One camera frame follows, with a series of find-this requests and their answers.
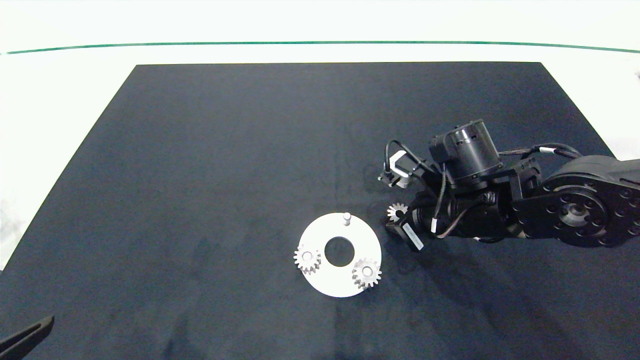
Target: green line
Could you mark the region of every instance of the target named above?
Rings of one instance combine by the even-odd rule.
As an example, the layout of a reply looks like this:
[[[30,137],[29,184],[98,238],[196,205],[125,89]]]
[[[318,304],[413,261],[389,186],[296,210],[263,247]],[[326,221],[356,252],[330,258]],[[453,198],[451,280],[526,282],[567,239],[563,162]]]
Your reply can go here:
[[[463,45],[522,45],[522,46],[545,46],[545,47],[565,47],[570,49],[585,49],[599,51],[617,51],[621,53],[640,54],[640,50],[617,49],[615,47],[598,47],[583,45],[565,44],[544,44],[537,42],[509,42],[509,41],[215,41],[215,42],[134,42],[128,44],[95,44],[95,45],[75,45],[61,47],[47,47],[45,49],[8,51],[3,54],[24,54],[39,53],[42,51],[57,51],[71,49],[90,49],[92,47],[125,47],[125,46],[162,46],[162,45],[338,45],[338,44],[463,44]]]

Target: round flange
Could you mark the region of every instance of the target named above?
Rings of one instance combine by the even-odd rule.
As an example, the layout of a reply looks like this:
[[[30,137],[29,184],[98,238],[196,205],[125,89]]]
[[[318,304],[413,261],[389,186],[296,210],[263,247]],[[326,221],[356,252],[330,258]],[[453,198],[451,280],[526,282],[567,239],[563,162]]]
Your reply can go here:
[[[314,249],[326,260],[324,247],[332,238],[347,239],[353,245],[353,259],[345,266],[335,266],[329,261],[309,274],[303,273],[317,291],[332,297],[350,297],[364,288],[353,281],[353,267],[360,259],[382,262],[382,250],[376,233],[362,219],[349,213],[330,213],[315,219],[302,234],[298,247]]]

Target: robotic arm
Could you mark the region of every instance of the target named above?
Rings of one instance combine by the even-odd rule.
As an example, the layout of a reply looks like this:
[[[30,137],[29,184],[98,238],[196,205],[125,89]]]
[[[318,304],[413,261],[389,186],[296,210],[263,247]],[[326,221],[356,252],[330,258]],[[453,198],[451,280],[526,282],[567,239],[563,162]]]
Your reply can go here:
[[[401,150],[389,156],[393,144]],[[583,156],[560,143],[498,152],[482,120],[435,136],[429,151],[434,163],[391,140],[378,178],[424,186],[408,207],[388,209],[387,229],[414,251],[448,235],[485,243],[556,238],[578,247],[613,247],[640,235],[640,160]],[[543,181],[536,152],[571,160]],[[502,162],[514,155],[522,158]]]

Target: white label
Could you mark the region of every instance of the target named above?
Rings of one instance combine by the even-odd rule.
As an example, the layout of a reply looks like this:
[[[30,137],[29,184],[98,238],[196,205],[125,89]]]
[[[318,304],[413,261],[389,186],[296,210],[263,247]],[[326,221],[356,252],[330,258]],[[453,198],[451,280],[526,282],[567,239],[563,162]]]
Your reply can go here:
[[[415,245],[415,247],[418,248],[418,251],[422,250],[422,248],[424,247],[424,244],[422,243],[422,241],[420,241],[420,238],[418,238],[418,236],[415,234],[415,232],[411,228],[411,225],[409,225],[409,223],[406,223],[405,225],[402,225],[402,228],[404,229],[406,234],[409,236],[409,239],[413,241],[413,244]]]

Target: small metal gear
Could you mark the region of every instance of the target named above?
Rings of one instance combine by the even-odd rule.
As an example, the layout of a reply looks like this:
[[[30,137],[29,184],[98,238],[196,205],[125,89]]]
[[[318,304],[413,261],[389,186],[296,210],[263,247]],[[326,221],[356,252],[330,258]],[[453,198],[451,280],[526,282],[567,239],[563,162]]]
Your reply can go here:
[[[351,277],[354,280],[353,283],[358,285],[359,288],[365,289],[377,284],[382,274],[378,263],[367,258],[356,261],[351,273],[353,274]]]
[[[400,211],[402,214],[406,214],[406,212],[409,210],[409,208],[407,208],[404,204],[401,203],[396,203],[393,204],[391,206],[388,207],[387,209],[387,216],[389,217],[389,220],[396,222],[398,220],[400,220],[400,218],[398,217],[397,212]]]
[[[303,245],[294,251],[293,258],[296,260],[295,264],[304,274],[311,274],[320,268],[319,250],[306,249]]]

